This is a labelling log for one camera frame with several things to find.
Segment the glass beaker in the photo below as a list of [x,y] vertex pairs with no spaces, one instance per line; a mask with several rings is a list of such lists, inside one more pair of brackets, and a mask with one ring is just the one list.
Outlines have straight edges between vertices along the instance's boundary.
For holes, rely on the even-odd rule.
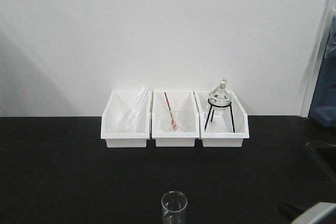
[[164,113],[164,126],[165,132],[181,132],[181,112],[180,111],[168,111]]
[[181,191],[169,191],[162,196],[163,224],[185,224],[188,201]]

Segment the black countertop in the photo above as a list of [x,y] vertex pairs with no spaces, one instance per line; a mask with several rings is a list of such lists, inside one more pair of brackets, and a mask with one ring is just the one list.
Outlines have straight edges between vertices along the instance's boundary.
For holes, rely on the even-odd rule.
[[297,116],[250,116],[242,148],[106,148],[100,118],[0,118],[0,223],[162,223],[181,190],[187,223],[289,223],[283,201],[336,202],[305,149],[336,130]]

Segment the white wall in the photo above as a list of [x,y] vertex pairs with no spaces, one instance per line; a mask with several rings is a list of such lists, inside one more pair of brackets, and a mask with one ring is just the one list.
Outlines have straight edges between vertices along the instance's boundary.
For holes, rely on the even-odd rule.
[[326,0],[0,0],[0,115],[100,115],[109,93],[207,90],[299,115]]

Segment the black metal stand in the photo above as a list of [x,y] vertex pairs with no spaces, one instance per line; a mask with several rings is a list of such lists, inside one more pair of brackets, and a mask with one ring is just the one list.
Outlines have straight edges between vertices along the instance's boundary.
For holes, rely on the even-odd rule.
[[[232,121],[232,128],[233,128],[233,132],[236,132],[235,131],[235,123],[233,121],[233,113],[232,113],[232,106],[231,106],[231,102],[229,105],[226,105],[226,106],[217,106],[217,105],[213,105],[209,102],[209,99],[208,99],[208,103],[210,104],[210,109],[209,109],[209,112],[208,112],[208,116],[206,118],[206,122],[205,122],[205,127],[204,127],[204,131],[206,130],[206,127],[208,125],[208,121],[209,121],[209,117],[210,117],[210,114],[211,114],[211,109],[212,107],[216,107],[216,108],[227,108],[227,107],[230,107],[230,114],[231,114],[231,121]],[[214,118],[214,113],[215,113],[215,110],[212,110],[212,116],[211,116],[211,122]]]

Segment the storage bin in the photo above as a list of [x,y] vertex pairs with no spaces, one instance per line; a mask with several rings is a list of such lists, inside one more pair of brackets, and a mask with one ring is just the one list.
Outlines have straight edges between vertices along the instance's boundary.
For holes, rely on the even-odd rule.
[[167,91],[172,111],[178,111],[181,131],[167,131],[171,124],[165,91],[154,91],[152,137],[157,147],[193,147],[200,136],[198,111],[192,91]]
[[101,138],[108,148],[146,147],[150,138],[152,91],[149,91],[135,125],[135,132],[115,132],[138,92],[112,91],[101,118]]
[[233,132],[230,108],[215,111],[213,121],[209,119],[206,131],[206,118],[210,109],[207,102],[210,91],[195,91],[196,103],[200,112],[200,135],[204,147],[241,147],[244,138],[249,138],[247,114],[233,91],[228,91],[232,97],[232,112],[235,123]]

